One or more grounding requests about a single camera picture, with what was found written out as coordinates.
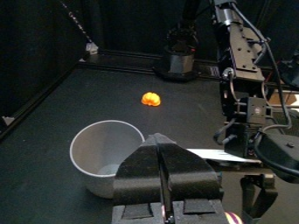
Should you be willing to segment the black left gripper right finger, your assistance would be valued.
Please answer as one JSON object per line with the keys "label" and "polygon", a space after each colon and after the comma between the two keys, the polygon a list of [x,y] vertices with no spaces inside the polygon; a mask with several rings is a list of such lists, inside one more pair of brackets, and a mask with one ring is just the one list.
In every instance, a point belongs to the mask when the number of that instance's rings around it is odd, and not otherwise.
{"label": "black left gripper right finger", "polygon": [[229,224],[219,176],[209,163],[159,135],[163,214],[167,224]]}

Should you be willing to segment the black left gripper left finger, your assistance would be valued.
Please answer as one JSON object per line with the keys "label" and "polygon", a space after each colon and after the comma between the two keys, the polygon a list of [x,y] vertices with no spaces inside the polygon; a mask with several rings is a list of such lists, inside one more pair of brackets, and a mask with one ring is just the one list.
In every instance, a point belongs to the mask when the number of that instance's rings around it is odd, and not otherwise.
{"label": "black left gripper left finger", "polygon": [[114,182],[113,224],[165,224],[159,143],[150,135],[121,164]]}

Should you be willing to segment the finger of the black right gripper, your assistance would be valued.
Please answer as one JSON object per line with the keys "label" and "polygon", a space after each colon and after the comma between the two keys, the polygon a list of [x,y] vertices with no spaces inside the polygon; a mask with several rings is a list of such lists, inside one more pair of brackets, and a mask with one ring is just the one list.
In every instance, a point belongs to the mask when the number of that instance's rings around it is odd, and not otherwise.
{"label": "finger of the black right gripper", "polygon": [[246,175],[241,179],[242,219],[245,224],[258,224],[278,196],[276,175]]}

